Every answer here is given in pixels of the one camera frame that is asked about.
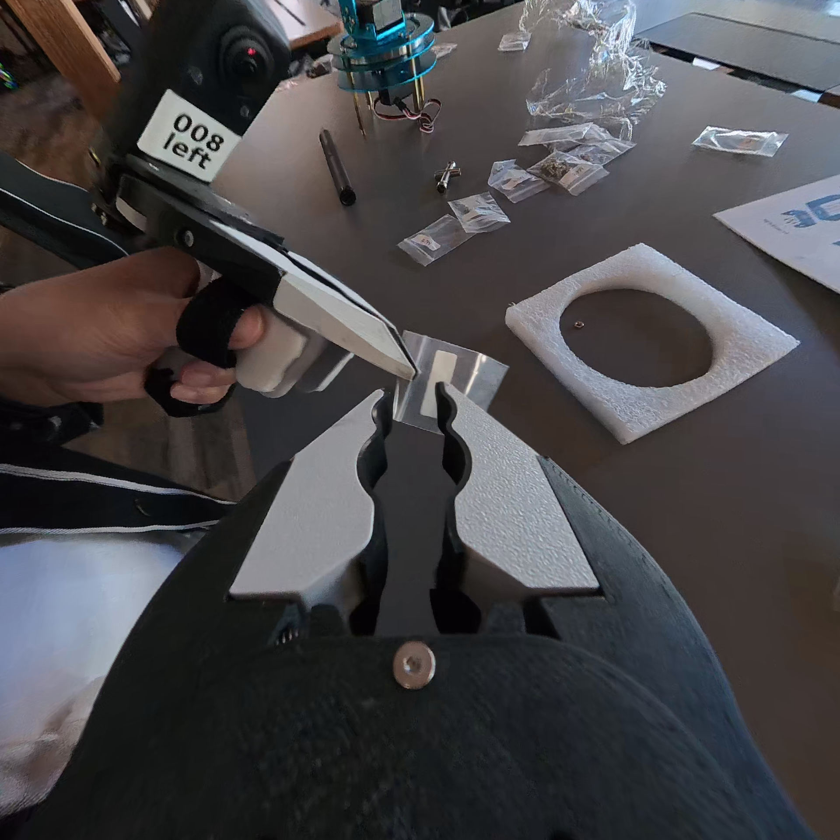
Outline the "crumpled clear plastic wrap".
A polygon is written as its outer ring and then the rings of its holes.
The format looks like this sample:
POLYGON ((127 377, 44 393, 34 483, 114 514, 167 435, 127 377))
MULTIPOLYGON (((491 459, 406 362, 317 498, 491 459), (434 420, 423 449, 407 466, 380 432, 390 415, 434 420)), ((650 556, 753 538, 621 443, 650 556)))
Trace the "crumpled clear plastic wrap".
POLYGON ((551 67, 538 74, 525 99, 529 116, 542 123, 592 122, 621 140, 632 139, 635 126, 666 91, 647 42, 635 39, 636 21, 635 2, 525 2, 519 19, 523 35, 551 25, 552 47, 561 47, 571 32, 587 36, 587 57, 575 75, 562 78, 551 67))

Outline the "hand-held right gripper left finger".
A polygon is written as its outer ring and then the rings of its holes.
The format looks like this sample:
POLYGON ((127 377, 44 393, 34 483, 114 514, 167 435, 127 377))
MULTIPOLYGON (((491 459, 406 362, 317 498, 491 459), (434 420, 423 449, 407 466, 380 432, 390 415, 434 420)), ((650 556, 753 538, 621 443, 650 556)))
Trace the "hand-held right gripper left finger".
POLYGON ((373 391, 290 462, 228 593, 351 617, 382 593, 375 483, 386 466, 393 394, 373 391))

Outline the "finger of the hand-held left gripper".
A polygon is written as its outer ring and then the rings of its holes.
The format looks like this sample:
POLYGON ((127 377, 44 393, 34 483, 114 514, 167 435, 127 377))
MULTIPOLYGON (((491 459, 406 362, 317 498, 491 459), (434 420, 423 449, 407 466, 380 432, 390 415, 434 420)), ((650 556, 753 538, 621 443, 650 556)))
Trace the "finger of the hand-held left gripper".
POLYGON ((394 324, 355 290, 337 277, 282 246, 259 241, 255 236, 216 220, 212 225, 258 255, 282 274, 279 288, 269 295, 276 314, 323 337, 333 337, 340 329, 361 337, 397 335, 394 324))
POLYGON ((277 261, 272 302, 277 315, 315 332, 402 380, 417 375, 415 361, 396 327, 371 304, 331 275, 300 261, 277 261))

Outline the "light wooden post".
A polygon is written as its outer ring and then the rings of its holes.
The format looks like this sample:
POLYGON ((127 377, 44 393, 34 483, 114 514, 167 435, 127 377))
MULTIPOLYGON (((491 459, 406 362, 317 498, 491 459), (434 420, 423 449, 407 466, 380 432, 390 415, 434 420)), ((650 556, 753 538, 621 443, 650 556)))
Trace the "light wooden post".
POLYGON ((99 123, 120 88, 120 73, 72 1, 9 1, 8 5, 99 123))

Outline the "white foam frame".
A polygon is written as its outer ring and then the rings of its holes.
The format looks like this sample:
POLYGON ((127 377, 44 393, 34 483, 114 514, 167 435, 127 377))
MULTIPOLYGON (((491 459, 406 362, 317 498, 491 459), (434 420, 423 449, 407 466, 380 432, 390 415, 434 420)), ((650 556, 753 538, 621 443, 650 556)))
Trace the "white foam frame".
POLYGON ((509 307, 505 323, 622 445, 716 400, 799 345, 798 339, 645 244, 627 248, 509 307), (615 289, 656 295, 693 316, 710 339, 708 371, 677 385, 639 386, 610 378, 583 362, 562 336, 561 316, 577 298, 615 289))

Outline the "labelled clear bag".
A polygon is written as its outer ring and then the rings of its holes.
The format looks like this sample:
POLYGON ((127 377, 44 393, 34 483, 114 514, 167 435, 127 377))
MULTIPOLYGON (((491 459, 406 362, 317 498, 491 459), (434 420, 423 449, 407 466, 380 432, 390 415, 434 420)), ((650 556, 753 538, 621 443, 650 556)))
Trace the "labelled clear bag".
POLYGON ((468 399, 487 410, 508 367, 491 357, 458 345, 404 331, 402 341, 413 358, 417 373, 411 381, 397 380, 395 422, 440 434, 435 387, 453 385, 468 399))

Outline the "person's left hand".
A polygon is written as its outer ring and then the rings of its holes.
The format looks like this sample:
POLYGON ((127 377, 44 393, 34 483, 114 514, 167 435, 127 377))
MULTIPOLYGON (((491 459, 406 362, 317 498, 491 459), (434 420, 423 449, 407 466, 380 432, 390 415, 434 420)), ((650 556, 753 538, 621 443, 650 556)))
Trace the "person's left hand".
POLYGON ((199 266, 158 248, 1 298, 1 395, 32 406, 147 396, 147 370, 175 346, 199 266))

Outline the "printed instruction manual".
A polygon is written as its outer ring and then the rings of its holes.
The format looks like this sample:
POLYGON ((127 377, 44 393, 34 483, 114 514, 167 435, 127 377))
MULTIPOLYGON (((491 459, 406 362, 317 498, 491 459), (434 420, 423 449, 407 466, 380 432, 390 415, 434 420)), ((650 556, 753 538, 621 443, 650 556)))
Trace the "printed instruction manual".
POLYGON ((839 292, 839 175, 714 214, 755 248, 839 292))

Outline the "person's striped jacket torso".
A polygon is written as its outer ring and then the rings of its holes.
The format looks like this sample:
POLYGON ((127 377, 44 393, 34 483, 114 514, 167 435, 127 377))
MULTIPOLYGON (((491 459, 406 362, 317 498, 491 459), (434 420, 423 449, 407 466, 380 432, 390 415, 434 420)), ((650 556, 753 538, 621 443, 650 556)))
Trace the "person's striped jacket torso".
POLYGON ((2 838, 54 787, 151 598, 235 503, 53 444, 2 446, 2 838))

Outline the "teal equipment rack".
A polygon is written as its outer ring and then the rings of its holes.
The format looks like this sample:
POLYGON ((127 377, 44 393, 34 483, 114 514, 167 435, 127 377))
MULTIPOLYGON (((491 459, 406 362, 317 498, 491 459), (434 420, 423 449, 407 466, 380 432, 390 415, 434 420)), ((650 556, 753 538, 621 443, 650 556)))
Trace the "teal equipment rack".
POLYGON ((363 106, 377 119, 407 121, 430 134, 441 102, 427 98, 425 76, 435 67, 435 23, 399 1, 339 1, 343 33, 328 45, 341 89, 366 135, 363 106))

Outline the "black cylindrical rod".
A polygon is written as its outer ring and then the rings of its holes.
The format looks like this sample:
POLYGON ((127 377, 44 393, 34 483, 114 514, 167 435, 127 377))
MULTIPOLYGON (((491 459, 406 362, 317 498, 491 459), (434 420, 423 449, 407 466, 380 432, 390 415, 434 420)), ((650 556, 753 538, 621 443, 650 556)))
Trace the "black cylindrical rod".
POLYGON ((319 141, 339 201, 343 206, 351 207, 356 201, 356 193, 343 162, 340 159, 338 148, 331 132, 328 129, 321 129, 319 141))

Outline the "group of flat parts bags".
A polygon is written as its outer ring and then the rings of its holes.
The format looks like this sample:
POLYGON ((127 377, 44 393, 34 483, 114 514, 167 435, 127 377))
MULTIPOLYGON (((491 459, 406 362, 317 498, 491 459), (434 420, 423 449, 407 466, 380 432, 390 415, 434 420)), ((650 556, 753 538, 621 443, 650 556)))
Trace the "group of flat parts bags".
POLYGON ((599 126, 587 122, 567 129, 526 132, 522 144, 544 144, 550 152, 529 168, 516 160, 492 165, 489 191, 449 202, 451 213, 404 238, 398 248, 421 266, 428 266, 476 235, 487 234, 511 222, 491 192, 510 203, 558 188, 578 196, 608 176, 606 165, 634 147, 599 126))

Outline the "dark brown table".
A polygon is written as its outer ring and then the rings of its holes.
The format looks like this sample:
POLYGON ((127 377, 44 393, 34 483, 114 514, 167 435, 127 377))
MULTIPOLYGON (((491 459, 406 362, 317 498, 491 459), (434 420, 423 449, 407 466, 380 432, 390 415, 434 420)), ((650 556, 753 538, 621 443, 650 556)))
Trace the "dark brown table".
POLYGON ((838 108, 838 1, 641 1, 652 50, 838 108))

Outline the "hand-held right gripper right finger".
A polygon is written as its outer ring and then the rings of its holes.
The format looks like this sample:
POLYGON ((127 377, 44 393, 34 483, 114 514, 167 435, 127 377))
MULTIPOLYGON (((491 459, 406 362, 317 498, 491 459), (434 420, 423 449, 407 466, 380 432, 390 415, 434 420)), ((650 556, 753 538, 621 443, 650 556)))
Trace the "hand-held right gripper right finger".
POLYGON ((434 615, 487 617, 497 604, 598 595, 547 460, 453 385, 437 384, 435 396, 454 488, 429 593, 434 615))

